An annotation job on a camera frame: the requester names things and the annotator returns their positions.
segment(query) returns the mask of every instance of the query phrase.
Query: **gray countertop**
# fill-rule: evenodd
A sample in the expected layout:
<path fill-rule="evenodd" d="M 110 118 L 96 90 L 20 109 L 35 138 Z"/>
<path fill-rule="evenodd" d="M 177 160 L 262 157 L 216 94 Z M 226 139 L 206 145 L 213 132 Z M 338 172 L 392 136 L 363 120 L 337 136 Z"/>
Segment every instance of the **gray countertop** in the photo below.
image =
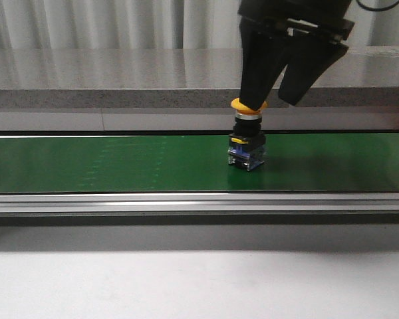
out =
<path fill-rule="evenodd" d="M 240 76 L 237 49 L 0 50 L 0 109 L 224 108 Z M 399 47 L 350 49 L 299 103 L 379 105 L 399 106 Z"/>

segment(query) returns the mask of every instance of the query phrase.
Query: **white floor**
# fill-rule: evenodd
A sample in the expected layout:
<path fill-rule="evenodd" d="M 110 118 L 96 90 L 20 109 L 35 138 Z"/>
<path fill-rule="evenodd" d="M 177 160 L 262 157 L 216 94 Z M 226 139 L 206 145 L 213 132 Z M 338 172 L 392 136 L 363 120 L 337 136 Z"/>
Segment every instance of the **white floor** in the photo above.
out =
<path fill-rule="evenodd" d="M 0 318 L 399 318 L 399 225 L 0 228 Z"/>

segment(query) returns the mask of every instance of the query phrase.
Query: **aluminum rail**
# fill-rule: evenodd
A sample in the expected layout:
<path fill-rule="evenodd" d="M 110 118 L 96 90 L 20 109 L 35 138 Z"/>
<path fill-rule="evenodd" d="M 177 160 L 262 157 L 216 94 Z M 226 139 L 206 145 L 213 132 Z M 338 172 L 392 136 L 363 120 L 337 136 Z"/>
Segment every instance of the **aluminum rail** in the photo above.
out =
<path fill-rule="evenodd" d="M 399 213 L 399 193 L 0 195 L 0 217 Z"/>

